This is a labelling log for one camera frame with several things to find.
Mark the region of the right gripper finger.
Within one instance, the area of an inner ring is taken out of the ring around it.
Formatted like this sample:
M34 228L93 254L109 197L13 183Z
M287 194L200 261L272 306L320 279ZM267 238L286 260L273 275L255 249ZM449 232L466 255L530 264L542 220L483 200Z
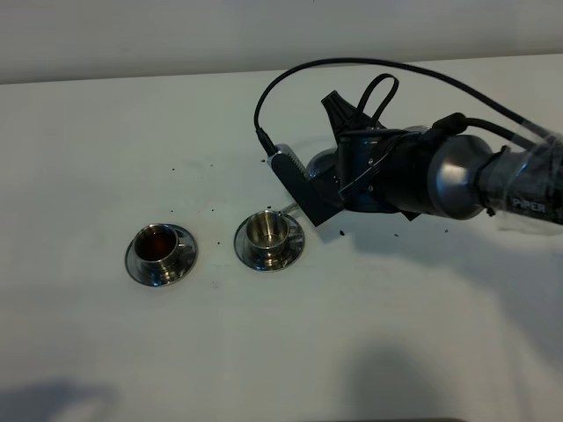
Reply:
M363 113L348 103L337 91L332 91L321 100L334 136L365 128Z

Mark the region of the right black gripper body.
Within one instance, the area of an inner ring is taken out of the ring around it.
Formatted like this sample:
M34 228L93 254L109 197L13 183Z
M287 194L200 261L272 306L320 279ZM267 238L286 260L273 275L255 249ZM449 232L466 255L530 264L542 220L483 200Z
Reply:
M339 196L345 209L360 213L401 213L412 221L417 203L416 149L421 127L347 130L337 140Z

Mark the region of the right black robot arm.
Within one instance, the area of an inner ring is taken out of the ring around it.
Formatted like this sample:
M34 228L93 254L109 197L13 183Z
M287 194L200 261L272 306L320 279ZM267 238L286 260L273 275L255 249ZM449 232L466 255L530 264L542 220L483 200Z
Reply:
M494 152L454 113L432 127L383 128L336 91L322 100L336 141L343 207L360 213L468 220L481 212L562 223L562 143L513 136Z

